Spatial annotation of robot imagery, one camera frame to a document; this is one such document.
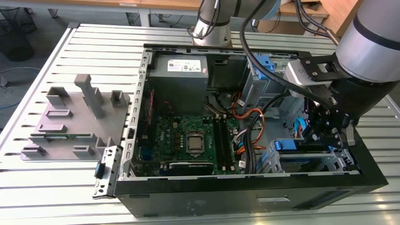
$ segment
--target side panel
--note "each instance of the side panel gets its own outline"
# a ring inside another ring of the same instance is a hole
[[[318,209],[353,192],[356,187],[117,195],[134,217],[193,216]]]

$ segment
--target power supply label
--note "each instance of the power supply label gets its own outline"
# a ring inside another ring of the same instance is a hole
[[[201,72],[200,60],[168,60],[168,72]]]

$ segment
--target blue cable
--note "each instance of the blue cable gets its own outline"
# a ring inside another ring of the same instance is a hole
[[[17,102],[17,103],[16,103],[16,104],[13,104],[13,105],[9,105],[9,106],[5,106],[5,107],[1,107],[0,109],[8,109],[8,108],[10,108],[10,107],[16,106],[18,103],[20,103],[20,102]]]

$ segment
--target motherboard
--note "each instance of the motherboard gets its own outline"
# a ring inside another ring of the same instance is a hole
[[[240,173],[232,139],[236,119],[225,116],[162,116],[154,121],[153,141],[140,146],[145,176]]]

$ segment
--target black connector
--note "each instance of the black connector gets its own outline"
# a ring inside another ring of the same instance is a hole
[[[102,178],[102,175],[104,175],[104,168],[105,168],[105,164],[101,163],[101,160],[97,162],[97,165],[96,165],[96,170],[94,170],[94,177],[97,179],[101,179]]]
[[[134,129],[129,128],[129,130],[128,130],[128,139],[133,139],[133,136],[134,136]]]

